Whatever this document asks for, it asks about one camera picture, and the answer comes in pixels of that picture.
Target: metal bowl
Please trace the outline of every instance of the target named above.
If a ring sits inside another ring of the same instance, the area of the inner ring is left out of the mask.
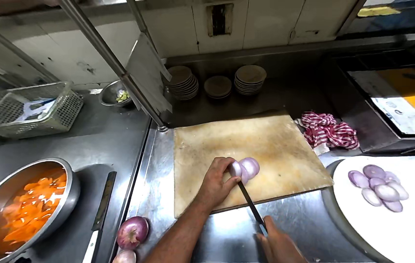
[[[122,81],[114,81],[110,84],[108,84],[105,88],[102,89],[102,91],[99,93],[99,101],[100,104],[105,106],[117,106],[117,107],[123,107],[131,102],[133,100],[128,98],[127,100],[124,100],[122,102],[117,102],[118,98],[118,91],[120,90],[126,90],[125,86],[123,85]]]
[[[8,202],[16,196],[18,191],[24,188],[24,186],[33,181],[39,180],[41,174],[45,171],[63,168],[66,172],[66,186],[64,193],[59,201],[59,204],[52,216],[47,220],[47,223],[26,243],[21,245],[18,243],[17,247],[9,247],[6,242],[3,242],[3,238],[6,235],[7,229],[1,227],[5,225],[6,220],[3,218],[1,210]],[[74,172],[71,170],[70,165],[60,158],[48,158],[44,160],[38,160],[31,164],[24,166],[23,168],[15,171],[3,181],[0,182],[0,263],[8,262],[24,250],[31,247],[35,242],[47,237],[54,230],[56,230],[70,215],[73,210],[76,201],[80,195],[80,182],[77,179]]]

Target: cutting board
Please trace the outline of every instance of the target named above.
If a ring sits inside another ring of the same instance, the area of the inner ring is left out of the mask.
[[[393,172],[409,193],[400,201],[400,213],[368,204],[349,180],[348,172],[368,164]],[[334,194],[340,210],[355,231],[377,252],[394,263],[415,263],[415,156],[355,156],[342,161],[334,171]]]
[[[174,213],[198,192],[215,157],[255,158],[259,174],[246,184],[253,202],[330,186],[333,181],[289,115],[219,121],[174,130]],[[224,181],[230,174],[224,174]],[[236,186],[216,210],[245,205]]]

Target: red striped cloth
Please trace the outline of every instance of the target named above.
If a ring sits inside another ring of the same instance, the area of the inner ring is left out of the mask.
[[[356,130],[345,122],[336,124],[332,114],[307,111],[301,115],[301,122],[306,128],[304,136],[313,148],[323,143],[327,147],[341,146],[349,150],[360,146]]]

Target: knife on counter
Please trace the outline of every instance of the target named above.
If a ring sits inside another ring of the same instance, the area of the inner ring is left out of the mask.
[[[107,181],[105,182],[104,193],[102,194],[102,199],[100,200],[99,209],[94,219],[94,224],[91,228],[92,236],[89,241],[88,249],[84,254],[83,263],[91,263],[94,259],[94,251],[96,247],[99,246],[99,241],[102,236],[102,226],[104,225],[105,215],[107,214],[108,203],[110,201],[110,195],[112,194],[112,188],[114,187],[115,178],[117,172],[110,172],[107,176]]]
[[[253,212],[256,221],[259,223],[259,228],[261,229],[261,232],[263,232],[264,236],[267,236],[266,224],[264,223],[263,218],[259,215],[258,210],[255,207],[255,204],[253,203],[253,201],[250,198],[250,195],[248,195],[248,192],[245,189],[245,186],[241,181],[238,182],[238,186],[242,191],[243,196],[245,197],[246,202],[248,203],[248,206],[250,206],[251,212]]]

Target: white wall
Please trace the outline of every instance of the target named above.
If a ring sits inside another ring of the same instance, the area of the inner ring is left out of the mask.
[[[356,0],[230,0],[232,34],[209,37],[207,4],[143,11],[161,57],[329,41]],[[125,65],[139,29],[131,14],[90,19]],[[95,88],[117,75],[71,20],[0,27],[0,33],[61,80]],[[38,74],[0,45],[0,68],[34,80]]]

